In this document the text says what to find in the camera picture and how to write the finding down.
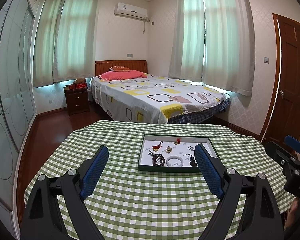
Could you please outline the person's right hand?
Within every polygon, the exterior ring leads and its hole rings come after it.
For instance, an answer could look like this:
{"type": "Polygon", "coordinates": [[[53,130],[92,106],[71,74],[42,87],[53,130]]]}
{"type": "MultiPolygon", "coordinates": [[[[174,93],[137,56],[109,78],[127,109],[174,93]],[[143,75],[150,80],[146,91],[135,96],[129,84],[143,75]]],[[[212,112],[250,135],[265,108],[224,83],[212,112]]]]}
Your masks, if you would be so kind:
{"type": "Polygon", "coordinates": [[[297,216],[300,214],[300,198],[296,197],[288,210],[284,229],[290,228],[295,221],[297,220],[297,216]]]}

